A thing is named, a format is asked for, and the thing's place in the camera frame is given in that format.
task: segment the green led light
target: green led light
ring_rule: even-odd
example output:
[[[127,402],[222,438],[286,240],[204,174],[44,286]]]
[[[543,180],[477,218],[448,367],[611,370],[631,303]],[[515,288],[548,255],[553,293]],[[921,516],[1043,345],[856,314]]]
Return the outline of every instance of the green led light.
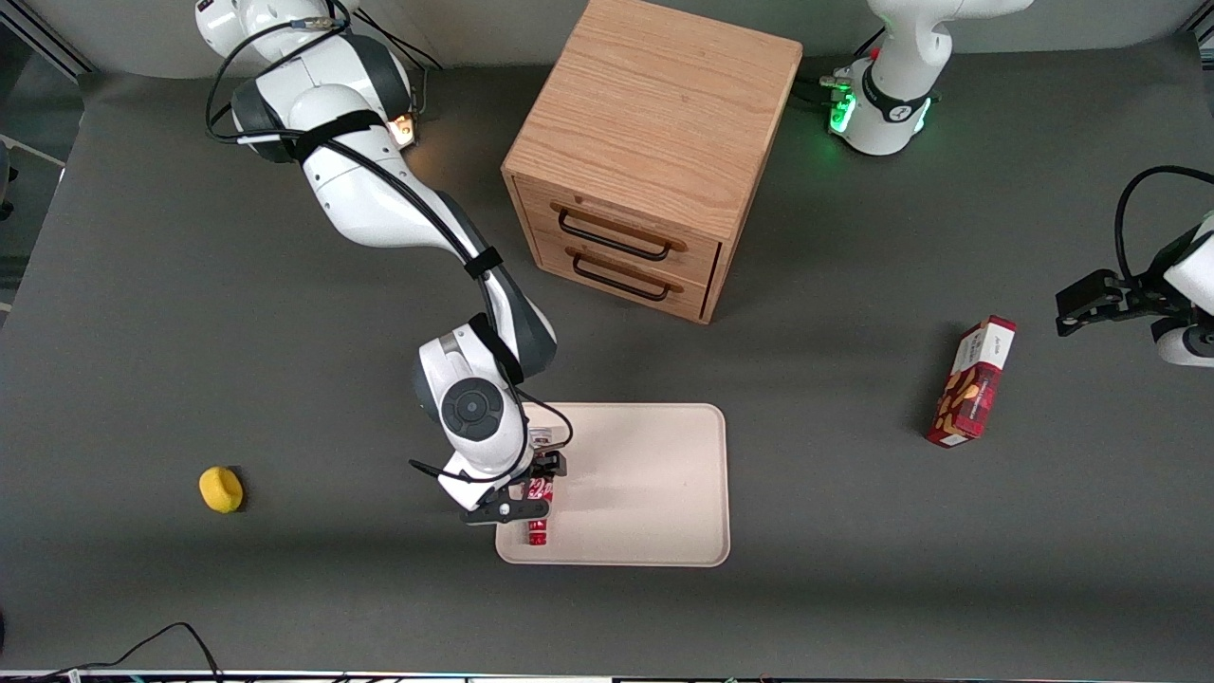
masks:
[[[923,130],[923,121],[927,118],[927,109],[930,108],[931,108],[931,97],[927,97],[927,101],[923,103],[923,113],[919,114],[919,123],[914,124],[915,132]]]
[[[839,101],[830,112],[830,129],[843,135],[851,121],[851,113],[856,109],[856,96],[851,92]]]

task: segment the wooden cabinet top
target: wooden cabinet top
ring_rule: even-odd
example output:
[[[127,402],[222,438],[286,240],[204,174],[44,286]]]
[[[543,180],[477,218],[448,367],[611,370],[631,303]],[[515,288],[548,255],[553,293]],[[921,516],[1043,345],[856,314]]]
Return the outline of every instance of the wooden cabinet top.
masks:
[[[590,0],[503,169],[732,239],[800,57],[756,30]]]

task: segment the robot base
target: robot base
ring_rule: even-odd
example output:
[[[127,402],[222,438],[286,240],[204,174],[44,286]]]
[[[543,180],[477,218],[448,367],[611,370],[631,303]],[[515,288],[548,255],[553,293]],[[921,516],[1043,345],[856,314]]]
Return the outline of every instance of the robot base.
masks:
[[[901,121],[885,120],[881,109],[869,102],[864,93],[857,91],[853,85],[872,63],[872,59],[863,58],[850,67],[836,69],[833,79],[824,79],[826,82],[847,84],[843,86],[843,99],[836,102],[830,110],[828,129],[846,140],[847,144],[851,144],[857,152],[873,156],[887,156],[901,152],[910,142],[910,138],[923,130],[924,116],[931,107],[931,98],[918,110],[906,107],[906,118]]]

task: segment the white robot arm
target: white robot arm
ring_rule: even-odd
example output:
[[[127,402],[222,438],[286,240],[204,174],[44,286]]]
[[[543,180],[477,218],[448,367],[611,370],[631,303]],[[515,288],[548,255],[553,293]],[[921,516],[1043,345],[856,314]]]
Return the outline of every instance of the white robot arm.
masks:
[[[856,149],[894,154],[923,127],[930,93],[953,55],[944,22],[1025,10],[1033,0],[868,0],[885,22],[880,55],[836,69],[822,84],[839,90],[829,130]]]
[[[344,11],[357,8],[356,0]],[[237,141],[277,163],[297,161],[333,224],[368,246],[436,246],[456,255],[487,311],[419,352],[414,389],[455,454],[438,479],[465,522],[548,513],[543,501],[506,500],[534,453],[516,385],[548,368],[556,336],[500,257],[449,197],[405,165],[388,125],[412,109],[409,80],[378,41],[330,19],[324,0],[202,0],[199,30],[223,56],[251,45],[271,68],[232,96]],[[214,116],[208,112],[208,124]]]
[[[1138,173],[1117,206],[1117,256],[1122,269],[1097,269],[1055,296],[1059,336],[1088,324],[1158,317],[1151,331],[1159,358],[1169,364],[1214,368],[1214,211],[1201,224],[1159,250],[1141,274],[1130,274],[1122,239],[1125,205],[1138,184],[1156,173],[1185,175],[1214,183],[1214,175],[1184,166],[1155,166]]]

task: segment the black metal handle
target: black metal handle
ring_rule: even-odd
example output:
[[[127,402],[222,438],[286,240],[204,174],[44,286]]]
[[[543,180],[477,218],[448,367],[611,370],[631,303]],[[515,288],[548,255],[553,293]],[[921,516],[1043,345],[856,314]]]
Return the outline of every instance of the black metal handle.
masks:
[[[582,277],[585,277],[586,279],[592,279],[592,280],[595,280],[595,281],[597,281],[600,284],[606,284],[607,286],[614,286],[615,289],[619,289],[620,291],[628,291],[629,294],[631,294],[634,296],[640,296],[642,298],[648,298],[651,301],[662,301],[662,300],[664,300],[666,297],[666,294],[670,294],[670,285],[669,284],[663,284],[662,285],[662,292],[660,294],[653,294],[651,291],[646,291],[645,289],[637,289],[636,286],[632,286],[631,284],[624,284],[623,281],[615,281],[614,279],[612,279],[609,277],[605,277],[605,275],[601,275],[601,274],[599,274],[596,272],[590,272],[590,271],[588,271],[585,268],[578,267],[579,262],[582,262],[582,254],[574,254],[573,255],[573,272],[580,274]]]
[[[658,252],[646,251],[645,249],[637,249],[631,244],[615,241],[614,239],[611,239],[608,237],[602,237],[600,234],[595,234],[594,232],[586,232],[585,229],[573,227],[572,224],[565,222],[565,218],[567,217],[569,217],[569,210],[561,209],[561,214],[556,217],[556,223],[561,226],[561,230],[572,234],[574,237],[580,237],[588,241],[594,241],[595,244],[602,244],[603,246],[618,249],[620,251],[624,251],[625,254],[645,258],[647,261],[660,261],[665,258],[668,255],[670,255],[670,247],[674,246],[674,244],[666,241],[665,246],[663,246],[662,250]]]

